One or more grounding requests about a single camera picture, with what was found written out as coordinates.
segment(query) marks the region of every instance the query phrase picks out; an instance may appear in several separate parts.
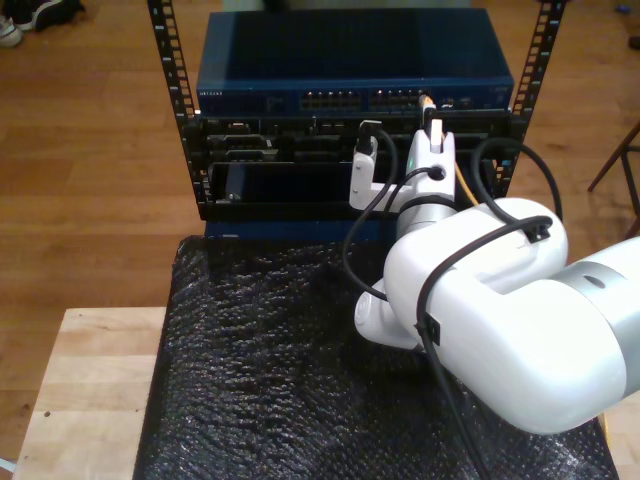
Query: chair leg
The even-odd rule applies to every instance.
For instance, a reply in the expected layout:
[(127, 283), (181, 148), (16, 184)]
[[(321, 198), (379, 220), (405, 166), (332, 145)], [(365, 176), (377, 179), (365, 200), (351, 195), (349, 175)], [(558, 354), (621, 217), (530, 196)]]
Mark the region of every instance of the chair leg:
[(587, 191), (593, 192), (593, 189), (596, 188), (596, 185), (598, 185), (598, 183), (600, 183), (600, 180), (602, 180), (602, 177), (604, 177), (607, 174), (607, 172), (611, 170), (611, 167), (613, 166), (614, 163), (616, 163), (616, 160), (618, 159), (618, 157), (622, 154), (624, 149), (627, 146), (629, 146), (631, 141), (636, 137), (636, 135), (638, 135), (639, 132), (640, 132), (640, 121), (636, 124), (635, 127), (631, 129), (631, 131), (627, 134), (627, 136), (620, 143), (620, 145), (618, 145), (618, 148), (616, 148), (615, 152), (613, 152), (611, 157), (609, 157), (609, 160), (607, 160), (607, 163), (604, 164), (604, 167), (602, 167), (602, 169), (600, 170), (596, 178), (593, 180), (593, 182), (591, 182), (591, 185), (589, 185), (589, 188), (587, 189)]
[(640, 217), (636, 218), (636, 221), (633, 222), (633, 225), (631, 225), (631, 228), (625, 235), (624, 239), (629, 240), (630, 238), (635, 237), (639, 230), (640, 230)]
[(631, 196), (631, 203), (633, 204), (633, 213), (635, 213), (637, 216), (640, 216), (640, 198), (638, 197), (636, 183), (633, 180), (631, 165), (629, 165), (627, 149), (622, 151), (622, 155), (620, 155), (620, 158), (622, 160), (622, 168), (624, 169), (624, 177), (627, 180), (627, 186), (629, 187), (629, 195)]

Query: black rack rail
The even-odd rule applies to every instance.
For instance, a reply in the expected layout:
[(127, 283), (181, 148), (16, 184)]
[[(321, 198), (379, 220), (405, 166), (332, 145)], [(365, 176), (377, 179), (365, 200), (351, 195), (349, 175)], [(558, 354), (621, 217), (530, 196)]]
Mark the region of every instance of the black rack rail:
[[(376, 115), (204, 118), (195, 109), (172, 0), (147, 0), (147, 4), (200, 217), (207, 221), (354, 218), (357, 212), (348, 204), (348, 183), (342, 183), (349, 177), (358, 125), (365, 118), (376, 119)], [(471, 150), (483, 139), (506, 136), (524, 140), (565, 6), (566, 0), (540, 2), (511, 112), (438, 112), (445, 129), (456, 133), (456, 153), (463, 172)], [(418, 115), (384, 115), (379, 119), (397, 143), (400, 158), (406, 159), (413, 133), (420, 128)], [(518, 154), (496, 149), (487, 152), (487, 158), (487, 187), (495, 198), (504, 197)], [(382, 150), (376, 178), (382, 180), (387, 174), (388, 158)], [(318, 185), (323, 188), (322, 201)]]

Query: black cable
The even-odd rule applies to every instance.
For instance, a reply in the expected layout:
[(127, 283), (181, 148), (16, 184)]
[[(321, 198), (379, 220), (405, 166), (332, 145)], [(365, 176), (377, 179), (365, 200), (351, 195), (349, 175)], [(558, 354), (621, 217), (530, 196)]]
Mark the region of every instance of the black cable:
[(496, 217), (502, 220), (505, 223), (513, 223), (516, 221), (516, 218), (509, 215), (505, 212), (487, 191), (482, 183), (482, 179), (480, 178), (480, 162), (482, 161), (482, 154), (491, 147), (507, 147), (518, 150), (519, 152), (526, 153), (531, 160), (535, 162), (535, 164), (540, 168), (545, 178), (547, 179), (547, 183), (551, 188), (551, 195), (553, 196), (553, 204), (556, 210), (556, 215), (562, 221), (562, 200), (560, 199), (560, 190), (558, 189), (558, 184), (556, 183), (553, 175), (551, 174), (551, 170), (547, 164), (540, 158), (536, 152), (534, 152), (530, 147), (514, 140), (513, 138), (488, 138), (484, 140), (480, 145), (476, 147), (471, 155), (471, 176), (473, 178), (473, 182), (475, 183), (476, 193), (480, 197), (480, 202), (484, 202), (487, 204), (489, 209), (494, 213)]
[(396, 199), (396, 197), (400, 193), (400, 189), (404, 187), (409, 182), (409, 180), (411, 180), (416, 175), (420, 175), (421, 173), (429, 173), (432, 170), (433, 168), (431, 167), (420, 167), (420, 168), (416, 168), (415, 170), (411, 170), (409, 173), (407, 173), (404, 176), (404, 178), (400, 181), (400, 183), (398, 183), (398, 185), (393, 190), (393, 192), (391, 192), (391, 195), (389, 195), (389, 200), (387, 200), (387, 204), (385, 205), (384, 210), (382, 211), (383, 215), (388, 215), (389, 210), (391, 210), (391, 205), (393, 205), (393, 201)]
[(384, 187), (382, 187), (382, 190), (378, 192), (371, 203), (367, 205), (367, 208), (362, 211), (362, 214), (356, 219), (356, 221), (349, 229), (349, 232), (344, 239), (344, 244), (342, 245), (342, 263), (344, 264), (344, 269), (347, 272), (347, 275), (351, 278), (351, 280), (353, 280), (356, 285), (358, 285), (365, 292), (368, 292), (374, 297), (386, 302), (387, 296), (360, 280), (360, 278), (353, 272), (351, 266), (349, 265), (349, 247), (351, 246), (351, 242), (353, 242), (353, 237), (360, 229), (360, 226), (367, 219), (367, 217), (371, 214), (371, 212), (373, 212), (373, 209), (376, 207), (376, 205), (378, 205), (378, 203), (380, 203), (380, 201), (387, 194), (387, 192), (391, 188), (391, 185), (393, 184), (393, 181), (398, 175), (398, 150), (396, 149), (396, 145), (393, 142), (393, 139), (384, 130), (378, 130), (377, 133), (380, 138), (384, 140), (384, 142), (387, 144), (387, 148), (389, 149), (389, 155), (391, 156), (391, 173), (389, 174), (389, 178), (387, 178)]
[[(416, 168), (415, 170), (411, 170), (409, 173), (407, 173), (404, 178), (402, 180), (400, 180), (400, 183), (398, 183), (398, 185), (396, 185), (396, 188), (393, 190), (393, 192), (391, 192), (391, 195), (389, 195), (389, 199), (387, 200), (387, 204), (384, 207), (384, 210), (382, 211), (382, 223), (380, 225), (380, 239), (382, 240), (383, 238), (386, 237), (386, 235), (384, 234), (384, 232), (386, 232), (388, 230), (387, 225), (389, 222), (389, 210), (391, 209), (391, 206), (393, 205), (393, 202), (395, 201), (396, 197), (398, 196), (398, 194), (400, 193), (400, 189), (402, 187), (404, 187), (409, 180), (411, 180), (413, 177), (415, 177), (416, 175), (419, 175), (421, 173), (427, 173), (427, 174), (431, 174), (431, 173), (440, 173), (440, 169), (439, 168), (434, 168), (434, 167), (420, 167), (420, 168)], [(435, 195), (428, 195), (429, 198), (434, 198)], [(406, 207), (404, 210), (406, 210), (407, 208), (410, 208), (412, 206), (416, 206), (416, 205), (424, 205), (425, 203), (440, 203), (438, 201), (423, 201), (422, 203), (415, 203), (409, 207)], [(451, 202), (450, 204), (447, 204), (447, 206), (451, 206), (451, 208), (453, 208), (456, 212), (458, 211), (458, 208), (456, 207), (454, 202)]]
[(404, 203), (400, 210), (398, 210), (398, 214), (418, 205), (425, 204), (436, 204), (436, 205), (444, 205), (445, 207), (449, 207), (456, 212), (458, 211), (458, 207), (456, 206), (456, 202), (453, 200), (449, 200), (448, 198), (441, 197), (440, 195), (423, 195), (422, 197), (412, 198), (408, 202)]
[(420, 289), (420, 294), (418, 295), (418, 302), (417, 302), (417, 308), (416, 308), (416, 319), (417, 319), (416, 329), (420, 334), (420, 338), (422, 339), (422, 344), (424, 345), (425, 351), (427, 353), (427, 357), (429, 358), (431, 367), (433, 368), (433, 371), (436, 375), (438, 384), (442, 389), (442, 392), (444, 393), (444, 396), (447, 400), (447, 403), (449, 404), (449, 407), (451, 408), (451, 411), (453, 412), (453, 417), (458, 427), (460, 436), (462, 437), (462, 441), (467, 449), (467, 452), (469, 453), (469, 456), (471, 457), (471, 460), (473, 462), (475, 469), (478, 472), (478, 475), (482, 480), (489, 479), (490, 478), (489, 473), (487, 471), (486, 466), (484, 465), (484, 462), (482, 461), (482, 456), (480, 455), (477, 445), (475, 444), (473, 438), (471, 437), (471, 435), (469, 434), (469, 431), (467, 430), (467, 427), (464, 424), (460, 410), (458, 409), (455, 403), (455, 400), (453, 398), (453, 393), (451, 391), (449, 381), (445, 375), (444, 368), (442, 367), (442, 364), (438, 359), (438, 354), (429, 336), (429, 327), (427, 324), (427, 319), (433, 320), (433, 318), (427, 313), (427, 302), (429, 300), (429, 294), (431, 293), (431, 290), (433, 290), (433, 287), (435, 286), (436, 282), (447, 270), (453, 267), (456, 263), (458, 263), (464, 257), (475, 252), (476, 250), (483, 247), (484, 245), (487, 245), (488, 243), (491, 243), (494, 240), (497, 240), (498, 238), (503, 237), (509, 233), (513, 233), (517, 230), (522, 230), (522, 229), (530, 228), (533, 226), (540, 226), (540, 225), (544, 225), (548, 227), (548, 226), (551, 226), (551, 223), (552, 223), (551, 218), (546, 216), (529, 217), (523, 220), (515, 220), (512, 223), (508, 223), (496, 230), (493, 230), (492, 232), (489, 232), (483, 235), (480, 238), (477, 238), (476, 240), (469, 243), (468, 245), (465, 245), (460, 250), (458, 250), (457, 252), (455, 252), (448, 258), (446, 258), (443, 262), (441, 262), (431, 272), (431, 274), (427, 277), (425, 282), (422, 284), (422, 288)]

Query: cable connector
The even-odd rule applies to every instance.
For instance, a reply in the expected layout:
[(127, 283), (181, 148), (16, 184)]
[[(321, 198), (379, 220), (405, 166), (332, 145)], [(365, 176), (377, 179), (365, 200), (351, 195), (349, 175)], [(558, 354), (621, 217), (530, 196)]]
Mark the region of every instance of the cable connector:
[(528, 228), (523, 228), (522, 232), (527, 236), (529, 243), (537, 243), (546, 240), (551, 236), (549, 233), (549, 225), (538, 224)]
[(356, 152), (371, 155), (373, 153), (371, 137), (374, 137), (381, 128), (382, 122), (379, 120), (363, 120), (358, 128)]
[(427, 313), (426, 322), (416, 322), (415, 329), (418, 330), (420, 338), (424, 342), (431, 341), (440, 346), (440, 323)]

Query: wooden floor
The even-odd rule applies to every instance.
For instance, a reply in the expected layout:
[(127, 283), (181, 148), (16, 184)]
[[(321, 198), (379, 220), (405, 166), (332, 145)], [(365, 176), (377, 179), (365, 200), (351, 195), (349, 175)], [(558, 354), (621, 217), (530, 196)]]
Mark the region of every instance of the wooden floor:
[[(87, 15), (73, 25), (0, 51), (6, 459), (19, 454), (65, 309), (164, 305), (178, 242), (203, 231), (145, 2), (89, 1)], [(221, 2), (176, 3), (195, 82), (206, 13)], [(633, 219), (620, 166), (586, 194), (640, 118), (640, 54), (626, 47), (637, 22), (613, 13), (614, 3), (569, 5), (527, 135), (560, 184), (572, 259), (621, 240)], [(519, 78), (538, 4), (484, 4)], [(542, 176), (526, 160), (512, 185), (512, 194), (549, 201)], [(639, 461), (640, 452), (633, 455)]]

